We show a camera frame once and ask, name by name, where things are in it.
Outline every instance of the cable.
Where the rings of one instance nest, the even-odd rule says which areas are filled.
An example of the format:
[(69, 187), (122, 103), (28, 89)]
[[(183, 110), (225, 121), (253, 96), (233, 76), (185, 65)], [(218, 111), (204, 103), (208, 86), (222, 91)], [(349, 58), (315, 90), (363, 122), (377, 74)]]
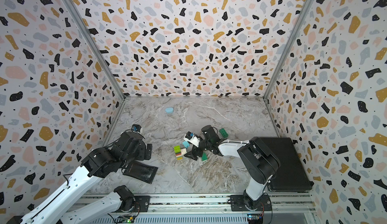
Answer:
[(118, 224), (117, 222), (116, 222), (116, 220), (114, 220), (114, 218), (108, 213), (108, 215), (113, 219), (113, 221), (114, 221), (114, 223), (115, 224)]

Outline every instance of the black spot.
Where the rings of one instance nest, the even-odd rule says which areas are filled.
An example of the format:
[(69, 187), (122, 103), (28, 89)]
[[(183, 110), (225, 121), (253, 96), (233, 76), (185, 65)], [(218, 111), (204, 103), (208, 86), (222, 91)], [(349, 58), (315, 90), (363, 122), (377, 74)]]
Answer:
[(47, 4), (53, 4), (51, 0), (40, 0), (43, 5), (47, 5)]
[(353, 199), (349, 198), (348, 199), (350, 202), (352, 202), (353, 207), (355, 207), (356, 210), (360, 210), (360, 200), (359, 199)]
[(20, 100), (23, 98), (23, 92), (19, 91), (15, 94), (11, 94), (11, 96), (9, 97), (9, 100), (10, 101), (17, 101), (17, 100)]
[(368, 112), (367, 108), (365, 107), (364, 101), (358, 101), (358, 108), (361, 112)]
[(339, 149), (336, 151), (336, 154), (342, 154), (346, 152), (348, 152), (348, 146), (344, 145), (339, 147)]
[(23, 53), (25, 54), (26, 59), (32, 59), (32, 60), (34, 59), (34, 55), (30, 51), (26, 50), (25, 48), (23, 49)]
[(178, 34), (185, 33), (184, 28), (175, 28), (175, 33), (178, 33)]
[(374, 7), (385, 7), (387, 6), (387, 0), (379, 0)]
[(368, 78), (373, 77), (373, 75), (376, 73), (381, 73), (381, 70), (379, 68), (376, 68), (376, 69), (365, 72), (365, 74), (367, 75)]
[(33, 173), (33, 174), (30, 174), (30, 175), (27, 175), (24, 180), (29, 183), (30, 185), (33, 184), (33, 181), (34, 181), (34, 178), (36, 177), (36, 174)]

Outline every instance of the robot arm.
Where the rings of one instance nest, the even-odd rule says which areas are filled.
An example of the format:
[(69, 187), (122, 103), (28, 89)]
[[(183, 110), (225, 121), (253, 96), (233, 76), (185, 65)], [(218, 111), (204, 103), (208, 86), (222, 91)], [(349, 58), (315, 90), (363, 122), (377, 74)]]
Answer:
[(204, 150), (210, 150), (219, 156), (241, 158), (251, 176), (249, 185), (243, 193), (243, 200), (250, 210), (257, 209), (266, 184), (281, 165), (279, 159), (258, 137), (246, 141), (220, 139), (210, 125), (202, 128), (202, 134), (204, 139), (191, 132), (186, 134), (184, 140), (193, 146), (184, 156), (197, 160), (197, 156), (201, 157)]

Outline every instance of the pink spot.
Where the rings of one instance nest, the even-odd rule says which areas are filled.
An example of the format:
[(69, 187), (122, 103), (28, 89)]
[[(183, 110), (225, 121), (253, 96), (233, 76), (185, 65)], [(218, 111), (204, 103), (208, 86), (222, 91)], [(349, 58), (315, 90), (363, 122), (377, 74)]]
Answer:
[(49, 122), (48, 118), (45, 118), (45, 117), (41, 116), (40, 119), (39, 119), (38, 124), (48, 123), (48, 122)]
[(203, 18), (203, 21), (207, 24), (207, 26), (211, 27), (214, 24), (214, 19), (210, 15), (206, 15)]
[(308, 43), (311, 45), (315, 40), (316, 40), (316, 33), (315, 32), (311, 32), (308, 35)]
[(26, 147), (24, 150), (23, 160), (29, 164), (35, 163), (34, 149), (31, 146)]
[(350, 48), (355, 50), (359, 45), (356, 42), (351, 43)]
[(337, 110), (338, 113), (350, 113), (351, 109), (347, 107), (346, 105), (342, 105)]
[(117, 15), (113, 16), (113, 22), (115, 22), (120, 27), (124, 26), (123, 19)]
[(307, 105), (307, 109), (313, 109), (313, 110), (317, 110), (318, 109), (318, 105), (314, 102), (311, 102)]
[(27, 100), (31, 103), (37, 102), (37, 99), (35, 97), (28, 97)]
[(5, 68), (5, 74), (11, 79), (22, 80), (26, 78), (27, 74), (19, 66), (7, 66)]
[(29, 112), (28, 112), (28, 108), (26, 107), (21, 107), (20, 110), (19, 110), (19, 117), (21, 119), (24, 119), (26, 121), (29, 121)]

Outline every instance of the gray spot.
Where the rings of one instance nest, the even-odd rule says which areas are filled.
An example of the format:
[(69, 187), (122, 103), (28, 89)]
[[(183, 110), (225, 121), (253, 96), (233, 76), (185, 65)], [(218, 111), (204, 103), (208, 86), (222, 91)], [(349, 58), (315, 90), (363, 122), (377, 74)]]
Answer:
[(238, 35), (238, 40), (241, 42), (241, 43), (245, 43), (246, 40), (247, 40), (247, 36), (244, 34), (244, 33), (241, 33)]
[(348, 7), (337, 9), (332, 13), (332, 15), (335, 16), (336, 18), (339, 18), (346, 12), (346, 10), (348, 10)]
[(46, 99), (40, 100), (40, 104), (42, 105), (42, 110), (48, 114), (51, 114), (54, 110), (54, 107)]
[(324, 198), (321, 198), (321, 205), (320, 205), (320, 207), (321, 207), (322, 212), (325, 213), (327, 211), (327, 203), (326, 203)]
[(200, 47), (200, 53), (206, 53), (207, 51), (207, 44), (204, 43), (201, 47)]
[(377, 79), (376, 83), (378, 83), (378, 85), (381, 85), (385, 82), (385, 80), (383, 80), (382, 78), (379, 78)]
[(245, 7), (240, 7), (240, 8), (239, 8), (239, 11), (240, 11), (240, 13), (241, 13), (241, 15), (242, 15), (243, 17), (247, 17), (247, 16), (249, 15), (249, 13), (247, 12), (247, 10), (246, 10)]
[(50, 18), (50, 17), (47, 17), (47, 20), (48, 20), (48, 22), (49, 22), (52, 26), (55, 26), (55, 27), (60, 28), (60, 25), (56, 22), (55, 19)]
[(341, 80), (345, 79), (347, 77), (347, 75), (348, 75), (347, 72), (344, 72), (344, 71), (339, 72), (339, 79), (341, 79)]
[(373, 212), (374, 210), (376, 210), (375, 194), (372, 193), (368, 201), (364, 202), (364, 205), (370, 210), (370, 212)]
[(6, 177), (14, 176), (14, 175), (21, 175), (26, 174), (27, 167), (19, 167), (14, 172), (8, 173)]
[(20, 42), (24, 45), (26, 45), (27, 47), (30, 47), (30, 48), (33, 48), (34, 47), (34, 42), (31, 42), (29, 40), (26, 40), (26, 41), (23, 41), (23, 40), (20, 40)]
[(322, 71), (318, 75), (318, 82), (320, 84), (324, 84), (328, 80), (328, 73), (326, 71)]
[(373, 116), (372, 116), (371, 126), (372, 126), (374, 129), (378, 129), (379, 124), (380, 124), (380, 118), (379, 118), (378, 116), (376, 116), (376, 115), (373, 115)]
[(234, 14), (235, 13), (235, 9), (233, 9), (230, 6), (228, 6), (228, 11), (230, 12), (230, 14)]
[(35, 82), (31, 82), (31, 81), (27, 81), (26, 83), (24, 83), (24, 87), (30, 87), (30, 88), (34, 88), (37, 84)]
[(344, 195), (344, 193), (340, 193), (340, 199), (344, 202), (344, 201), (346, 201), (347, 200), (347, 196), (346, 195)]
[(62, 65), (63, 65), (64, 67), (68, 67), (68, 68), (71, 68), (71, 67), (74, 66), (74, 64), (73, 64), (73, 62), (71, 61), (70, 58), (63, 58), (63, 59), (62, 59)]
[(338, 52), (343, 55), (345, 53), (345, 48), (347, 47), (347, 42), (345, 42), (344, 40), (340, 40), (339, 41), (339, 49), (338, 49)]
[(16, 9), (16, 5), (11, 0), (5, 0), (4, 5), (6, 5), (7, 7), (11, 8), (11, 9)]
[(363, 10), (363, 13), (361, 14), (361, 17), (362, 18), (366, 18), (366, 17), (368, 17), (370, 15), (370, 13), (371, 13), (371, 8), (370, 7), (366, 8), (366, 9)]
[(134, 8), (134, 10), (136, 10), (136, 12), (137, 12), (138, 14), (142, 14), (142, 13), (143, 13), (143, 11), (142, 11), (140, 8), (138, 8), (138, 7), (136, 7), (136, 6), (133, 6), (133, 8)]
[(165, 42), (165, 36), (158, 33), (156, 34), (155, 38), (160, 42), (160, 43), (164, 43)]
[(368, 93), (368, 90), (356, 92), (355, 97), (365, 99), (365, 97), (367, 96), (367, 93)]
[(41, 33), (35, 33), (34, 36), (32, 36), (34, 39), (37, 39), (37, 40), (40, 40), (42, 42), (47, 42), (48, 41), (48, 37), (44, 34), (41, 34)]
[(370, 57), (370, 47), (367, 47), (360, 52), (360, 65), (364, 64), (365, 59), (369, 57)]
[(261, 9), (264, 14), (266, 13), (266, 8), (267, 8), (267, 5), (265, 2), (262, 2), (261, 5), (259, 6), (259, 9)]
[(352, 134), (355, 134), (356, 128), (354, 126), (350, 126), (350, 127), (343, 126), (337, 132), (339, 133), (340, 137), (343, 139), (343, 138), (348, 137)]
[(326, 171), (324, 168), (322, 168), (321, 166), (319, 166), (318, 169), (320, 170), (320, 173), (322, 174), (322, 176), (324, 176), (324, 177), (331, 176), (331, 174), (328, 171)]

